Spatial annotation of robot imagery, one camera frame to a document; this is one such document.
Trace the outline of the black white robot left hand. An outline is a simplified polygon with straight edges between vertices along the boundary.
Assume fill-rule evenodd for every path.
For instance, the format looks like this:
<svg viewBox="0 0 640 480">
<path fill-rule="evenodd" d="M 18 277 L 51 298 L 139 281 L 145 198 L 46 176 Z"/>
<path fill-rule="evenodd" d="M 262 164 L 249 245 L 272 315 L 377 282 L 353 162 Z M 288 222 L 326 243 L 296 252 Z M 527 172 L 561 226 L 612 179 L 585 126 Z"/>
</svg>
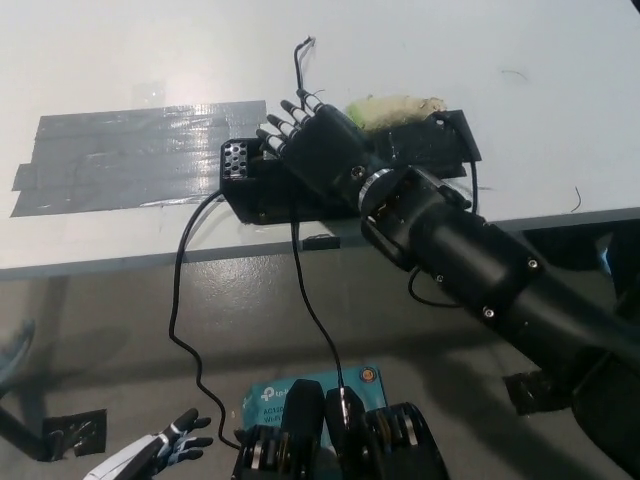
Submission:
<svg viewBox="0 0 640 480">
<path fill-rule="evenodd" d="M 174 420 L 158 434 L 161 446 L 154 456 L 152 471 L 160 473 L 168 467 L 186 460 L 197 460 L 210 447 L 211 436 L 197 436 L 197 433 L 211 424 L 210 417 L 202 417 L 196 408 L 191 408 Z"/>
</svg>

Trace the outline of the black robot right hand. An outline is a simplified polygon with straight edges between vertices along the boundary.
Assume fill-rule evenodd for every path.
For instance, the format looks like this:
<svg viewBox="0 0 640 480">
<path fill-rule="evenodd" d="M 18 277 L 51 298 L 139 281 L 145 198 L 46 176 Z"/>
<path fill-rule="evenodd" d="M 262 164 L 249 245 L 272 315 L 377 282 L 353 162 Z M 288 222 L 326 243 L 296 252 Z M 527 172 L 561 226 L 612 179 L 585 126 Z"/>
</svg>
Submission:
<svg viewBox="0 0 640 480">
<path fill-rule="evenodd" d="M 287 117 L 269 114 L 272 129 L 257 129 L 257 137 L 308 189 L 356 213 L 367 210 L 369 202 L 391 191 L 400 175 L 340 110 L 305 89 L 296 94 L 304 106 L 281 101 Z"/>
</svg>

